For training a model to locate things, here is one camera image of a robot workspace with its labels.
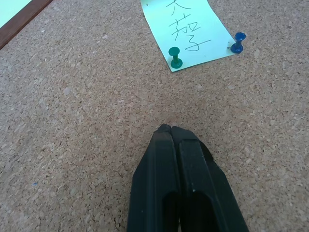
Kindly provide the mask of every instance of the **pin head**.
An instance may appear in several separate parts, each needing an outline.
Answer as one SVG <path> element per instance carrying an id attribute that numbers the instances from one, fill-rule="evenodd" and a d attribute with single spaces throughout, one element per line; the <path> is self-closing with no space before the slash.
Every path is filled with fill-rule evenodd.
<path id="1" fill-rule="evenodd" d="M 236 41 L 243 41 L 244 39 L 246 39 L 246 34 L 243 32 L 237 32 L 235 35 L 235 40 Z"/>
<path id="2" fill-rule="evenodd" d="M 170 56 L 178 56 L 178 54 L 180 53 L 180 50 L 179 50 L 179 48 L 178 47 L 171 47 L 170 49 L 169 49 L 169 55 Z"/>

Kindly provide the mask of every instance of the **black ink writing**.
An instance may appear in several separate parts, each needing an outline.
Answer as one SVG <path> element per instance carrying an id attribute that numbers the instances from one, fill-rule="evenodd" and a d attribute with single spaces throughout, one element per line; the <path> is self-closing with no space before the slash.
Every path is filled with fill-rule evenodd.
<path id="1" fill-rule="evenodd" d="M 184 9 L 190 9 L 190 8 L 187 8 L 187 7 L 184 7 L 184 6 L 179 5 L 176 1 L 177 1 L 177 0 L 174 0 L 172 3 L 170 3 L 169 5 L 166 6 L 166 7 L 168 7 L 168 6 L 172 5 L 172 4 L 174 4 L 174 10 L 173 10 L 173 13 L 172 13 L 171 15 L 173 15 L 173 14 L 175 13 L 176 5 L 179 6 L 179 7 L 181 7 L 181 8 L 184 8 Z"/>
<path id="2" fill-rule="evenodd" d="M 179 20 L 176 19 L 176 22 L 175 22 L 175 23 L 177 23 L 177 25 L 178 25 L 178 23 L 179 23 L 180 21 L 182 21 L 183 19 L 186 19 L 186 17 L 188 17 L 188 16 L 190 16 L 190 15 L 191 15 L 191 14 L 188 14 L 187 16 L 185 16 L 185 15 L 183 14 L 183 18 L 181 18 L 181 19 L 179 19 Z"/>
<path id="3" fill-rule="evenodd" d="M 194 35 L 187 35 L 187 36 L 191 36 L 191 39 L 189 40 L 189 43 L 192 43 L 194 44 L 193 46 L 190 46 L 190 47 L 187 47 L 185 50 L 186 51 L 192 51 L 192 52 L 196 52 L 199 50 L 199 45 L 200 44 L 203 44 L 203 43 L 206 43 L 206 42 L 209 42 L 211 40 L 207 40 L 207 41 L 204 41 L 204 42 L 201 42 L 201 43 L 195 43 L 195 42 L 192 42 L 191 40 L 194 38 Z"/>
<path id="4" fill-rule="evenodd" d="M 176 39 L 177 39 L 177 37 L 178 37 L 179 31 L 182 31 L 182 32 L 184 32 L 184 33 L 187 33 L 188 27 L 183 27 L 183 28 L 181 28 L 181 29 L 178 30 L 178 28 L 177 28 L 177 26 L 176 26 L 176 30 L 177 30 L 177 31 L 173 33 L 173 34 L 177 33 L 177 34 L 176 34 L 175 41 L 176 41 Z"/>
<path id="5" fill-rule="evenodd" d="M 200 28 L 201 28 L 201 27 L 196 28 L 196 27 L 197 27 L 197 22 L 194 22 L 194 23 L 188 23 L 188 25 L 189 25 L 189 28 L 190 28 L 191 32 L 193 32 L 193 31 L 195 31 L 195 30 L 197 30 L 197 29 L 200 29 Z"/>

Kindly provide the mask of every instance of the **black object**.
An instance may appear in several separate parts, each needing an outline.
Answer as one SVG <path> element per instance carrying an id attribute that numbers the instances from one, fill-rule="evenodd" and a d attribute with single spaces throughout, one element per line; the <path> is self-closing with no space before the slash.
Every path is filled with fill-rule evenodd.
<path id="1" fill-rule="evenodd" d="M 154 132 L 132 181 L 128 232 L 248 232 L 225 174 L 189 130 Z"/>

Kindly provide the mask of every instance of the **cork surface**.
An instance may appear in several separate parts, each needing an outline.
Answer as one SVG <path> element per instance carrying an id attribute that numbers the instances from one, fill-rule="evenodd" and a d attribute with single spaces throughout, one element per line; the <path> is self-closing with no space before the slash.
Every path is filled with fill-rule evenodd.
<path id="1" fill-rule="evenodd" d="M 309 2 L 210 0 L 244 52 L 171 73 L 138 0 L 54 0 L 0 51 L 0 231 L 124 232 L 162 123 L 192 130 L 252 232 L 309 227 Z"/>

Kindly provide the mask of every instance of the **chinese characters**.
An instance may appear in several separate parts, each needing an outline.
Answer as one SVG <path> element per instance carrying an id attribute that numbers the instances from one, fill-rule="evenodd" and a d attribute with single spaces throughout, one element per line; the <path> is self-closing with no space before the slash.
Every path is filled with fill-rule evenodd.
<path id="1" fill-rule="evenodd" d="M 170 7 L 173 6 L 173 12 L 171 14 L 171 16 L 173 16 L 175 14 L 176 9 L 180 9 L 180 10 L 189 10 L 191 8 L 189 7 L 184 7 L 180 4 L 178 4 L 176 2 L 177 0 L 173 0 L 172 3 L 170 3 L 169 5 L 167 5 L 166 7 Z M 175 19 L 175 22 L 173 22 L 172 24 L 169 25 L 169 27 L 171 26 L 175 26 L 175 32 L 173 32 L 171 35 L 175 36 L 175 41 L 177 41 L 178 37 L 180 34 L 186 34 L 186 37 L 188 37 L 188 47 L 185 48 L 186 51 L 198 51 L 199 50 L 199 46 L 201 44 L 204 44 L 206 42 L 209 42 L 211 40 L 207 40 L 207 41 L 203 41 L 201 43 L 196 43 L 194 40 L 194 36 L 196 35 L 196 32 L 198 29 L 200 29 L 201 27 L 199 26 L 198 22 L 193 22 L 193 21 L 189 21 L 187 23 L 187 18 L 191 16 L 191 14 L 185 14 L 183 13 L 183 17 L 179 18 L 179 19 Z"/>

